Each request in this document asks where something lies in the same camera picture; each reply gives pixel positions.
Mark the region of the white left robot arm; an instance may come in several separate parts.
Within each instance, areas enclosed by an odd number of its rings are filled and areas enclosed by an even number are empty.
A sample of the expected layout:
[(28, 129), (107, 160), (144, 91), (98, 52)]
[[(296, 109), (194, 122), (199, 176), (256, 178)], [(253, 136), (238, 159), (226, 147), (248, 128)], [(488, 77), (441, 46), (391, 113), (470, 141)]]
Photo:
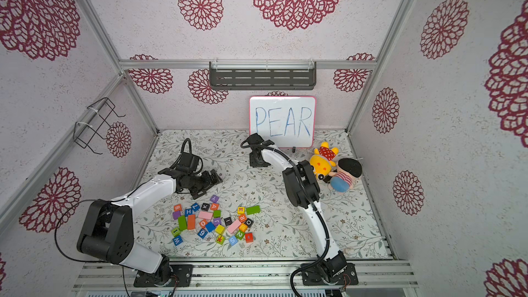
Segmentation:
[(88, 208), (76, 245), (88, 256), (137, 270), (135, 286), (163, 287), (176, 284), (169, 257), (136, 241), (136, 218), (165, 197), (187, 189), (193, 199), (204, 196), (222, 178), (216, 170), (197, 170), (198, 156), (184, 153), (176, 163), (128, 194), (106, 201), (97, 199)]

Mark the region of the black O letter block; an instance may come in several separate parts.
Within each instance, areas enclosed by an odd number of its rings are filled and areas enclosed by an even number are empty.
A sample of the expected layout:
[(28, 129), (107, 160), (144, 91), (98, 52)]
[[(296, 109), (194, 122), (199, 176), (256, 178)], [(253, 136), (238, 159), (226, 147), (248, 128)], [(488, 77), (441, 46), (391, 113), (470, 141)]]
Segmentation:
[(247, 225), (247, 227), (249, 227), (249, 228), (251, 228), (251, 227), (252, 227), (253, 223), (254, 223), (254, 221), (253, 221), (253, 220), (251, 220), (251, 219), (247, 219), (247, 220), (246, 220), (246, 222), (245, 222), (245, 224), (246, 224), (246, 225)]

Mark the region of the green rectangular block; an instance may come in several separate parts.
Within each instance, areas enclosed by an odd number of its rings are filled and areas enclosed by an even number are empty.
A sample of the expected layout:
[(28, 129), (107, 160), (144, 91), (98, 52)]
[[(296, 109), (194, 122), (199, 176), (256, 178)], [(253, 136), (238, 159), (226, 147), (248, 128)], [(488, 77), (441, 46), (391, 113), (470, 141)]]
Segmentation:
[(261, 208), (259, 205), (251, 206), (246, 208), (246, 214), (247, 215), (254, 215), (261, 212)]

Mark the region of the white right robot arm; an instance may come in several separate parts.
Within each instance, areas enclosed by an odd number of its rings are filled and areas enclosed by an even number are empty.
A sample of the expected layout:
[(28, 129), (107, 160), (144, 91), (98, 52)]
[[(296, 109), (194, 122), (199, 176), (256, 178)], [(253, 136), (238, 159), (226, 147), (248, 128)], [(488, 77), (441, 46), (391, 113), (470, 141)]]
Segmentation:
[(329, 231), (320, 202), (320, 187), (309, 162), (290, 158), (273, 141), (264, 140), (257, 133), (247, 137), (241, 148), (251, 150), (252, 168), (273, 166), (282, 173), (287, 198), (292, 206), (301, 211), (312, 234), (316, 259), (291, 273), (290, 286), (294, 293), (300, 294), (294, 282), (298, 275), (303, 276), (306, 285), (357, 285), (355, 265), (347, 261)]

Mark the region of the long pink block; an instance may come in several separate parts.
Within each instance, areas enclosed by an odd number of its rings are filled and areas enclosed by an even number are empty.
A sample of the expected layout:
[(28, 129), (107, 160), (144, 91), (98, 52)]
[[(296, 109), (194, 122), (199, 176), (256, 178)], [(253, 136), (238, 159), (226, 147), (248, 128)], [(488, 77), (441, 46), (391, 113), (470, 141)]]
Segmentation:
[(233, 235), (236, 233), (236, 231), (238, 231), (239, 227), (241, 225), (241, 222), (236, 219), (235, 221), (233, 221), (227, 228), (227, 232), (230, 234), (230, 235)]

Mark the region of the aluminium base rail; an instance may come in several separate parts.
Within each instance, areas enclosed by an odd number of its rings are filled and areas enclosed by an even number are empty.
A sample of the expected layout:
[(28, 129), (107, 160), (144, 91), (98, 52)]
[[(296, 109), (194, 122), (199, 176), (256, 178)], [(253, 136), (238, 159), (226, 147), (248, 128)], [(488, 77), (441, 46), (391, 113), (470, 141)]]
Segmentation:
[[(183, 291), (192, 290), (259, 290), (290, 289), (291, 273), (299, 268), (300, 261), (173, 261), (173, 272), (183, 277), (180, 283)], [(411, 264), (408, 261), (361, 261), (353, 260), (346, 274), (337, 279), (324, 281), (318, 279), (308, 285), (305, 275), (294, 279), (299, 290), (331, 289), (381, 289), (381, 288), (417, 288)], [(84, 265), (78, 275), (73, 292), (123, 291), (125, 288), (137, 290), (134, 283), (138, 279), (135, 271), (122, 269), (117, 265), (98, 263)]]

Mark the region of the blue W letter block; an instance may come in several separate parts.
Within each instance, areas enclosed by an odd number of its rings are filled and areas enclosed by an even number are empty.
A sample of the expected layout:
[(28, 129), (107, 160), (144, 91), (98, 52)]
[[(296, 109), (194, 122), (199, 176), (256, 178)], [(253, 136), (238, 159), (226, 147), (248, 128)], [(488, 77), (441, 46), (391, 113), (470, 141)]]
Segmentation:
[(178, 246), (178, 245), (180, 245), (182, 243), (183, 243), (183, 239), (182, 239), (181, 236), (176, 236), (176, 237), (173, 238), (173, 244), (175, 246)]

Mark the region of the green tall block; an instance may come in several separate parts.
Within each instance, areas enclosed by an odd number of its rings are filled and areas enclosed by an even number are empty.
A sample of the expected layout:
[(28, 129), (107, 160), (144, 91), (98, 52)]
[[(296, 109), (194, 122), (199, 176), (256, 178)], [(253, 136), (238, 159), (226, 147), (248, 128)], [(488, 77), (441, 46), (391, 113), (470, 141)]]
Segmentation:
[(178, 222), (179, 230), (181, 231), (188, 230), (187, 220), (185, 216), (178, 217), (177, 222)]

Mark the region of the grey metal wall shelf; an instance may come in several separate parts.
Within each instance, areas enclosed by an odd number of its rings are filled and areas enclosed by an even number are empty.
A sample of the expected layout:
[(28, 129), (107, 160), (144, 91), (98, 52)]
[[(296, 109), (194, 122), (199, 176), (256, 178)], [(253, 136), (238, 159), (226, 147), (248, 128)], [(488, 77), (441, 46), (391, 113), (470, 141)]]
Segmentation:
[(210, 62), (209, 82), (215, 91), (312, 90), (317, 64), (265, 62)]

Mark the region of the orange rectangular block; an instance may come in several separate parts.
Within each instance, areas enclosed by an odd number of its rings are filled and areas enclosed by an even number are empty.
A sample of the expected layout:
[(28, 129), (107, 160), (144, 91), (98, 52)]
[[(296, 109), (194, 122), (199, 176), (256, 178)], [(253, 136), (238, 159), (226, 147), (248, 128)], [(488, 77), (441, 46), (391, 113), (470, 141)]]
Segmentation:
[(190, 214), (188, 217), (187, 217), (187, 229), (188, 230), (194, 230), (195, 229), (195, 215), (194, 214)]

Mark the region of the pink framed whiteboard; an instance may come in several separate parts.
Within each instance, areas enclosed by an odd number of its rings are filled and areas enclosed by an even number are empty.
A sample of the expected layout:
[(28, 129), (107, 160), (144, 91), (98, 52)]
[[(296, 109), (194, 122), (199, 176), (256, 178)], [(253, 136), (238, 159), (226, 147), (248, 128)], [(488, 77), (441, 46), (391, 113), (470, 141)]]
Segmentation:
[(314, 143), (316, 99), (313, 96), (253, 96), (250, 133), (280, 148), (309, 148)]

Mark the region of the yellow plush toy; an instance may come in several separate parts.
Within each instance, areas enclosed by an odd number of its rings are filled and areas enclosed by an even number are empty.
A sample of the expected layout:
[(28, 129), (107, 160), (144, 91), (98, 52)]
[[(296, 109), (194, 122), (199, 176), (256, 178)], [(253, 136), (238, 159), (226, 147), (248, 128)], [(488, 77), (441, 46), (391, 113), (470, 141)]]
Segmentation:
[(334, 159), (338, 154), (338, 148), (331, 148), (328, 142), (323, 142), (318, 148), (315, 148), (309, 163), (318, 180), (324, 180), (336, 167)]

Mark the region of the red cube block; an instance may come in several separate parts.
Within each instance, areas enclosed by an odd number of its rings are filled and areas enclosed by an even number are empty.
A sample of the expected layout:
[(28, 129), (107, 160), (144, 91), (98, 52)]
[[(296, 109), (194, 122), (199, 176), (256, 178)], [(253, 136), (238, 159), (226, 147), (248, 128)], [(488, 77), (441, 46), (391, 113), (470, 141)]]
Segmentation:
[(254, 236), (253, 234), (250, 232), (250, 233), (246, 233), (245, 234), (245, 240), (247, 243), (252, 243), (254, 241)]

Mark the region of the pink flat block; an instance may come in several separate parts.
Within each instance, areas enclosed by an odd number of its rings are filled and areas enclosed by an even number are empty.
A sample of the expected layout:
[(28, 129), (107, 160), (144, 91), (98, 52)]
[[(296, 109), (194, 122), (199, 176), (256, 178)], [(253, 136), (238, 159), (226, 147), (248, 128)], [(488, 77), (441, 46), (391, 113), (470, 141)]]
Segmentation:
[(213, 213), (208, 211), (199, 211), (197, 217), (204, 220), (211, 220), (213, 218)]

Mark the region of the green 2 letter block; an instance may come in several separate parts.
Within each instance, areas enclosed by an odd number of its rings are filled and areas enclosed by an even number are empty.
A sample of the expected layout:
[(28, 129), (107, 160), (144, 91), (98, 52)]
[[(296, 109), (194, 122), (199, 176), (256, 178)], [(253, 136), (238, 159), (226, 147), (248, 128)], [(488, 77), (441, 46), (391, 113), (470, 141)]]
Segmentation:
[(236, 233), (235, 236), (236, 236), (237, 239), (242, 240), (242, 239), (244, 238), (244, 236), (245, 236), (245, 232), (242, 232), (242, 231), (239, 230), (239, 231)]

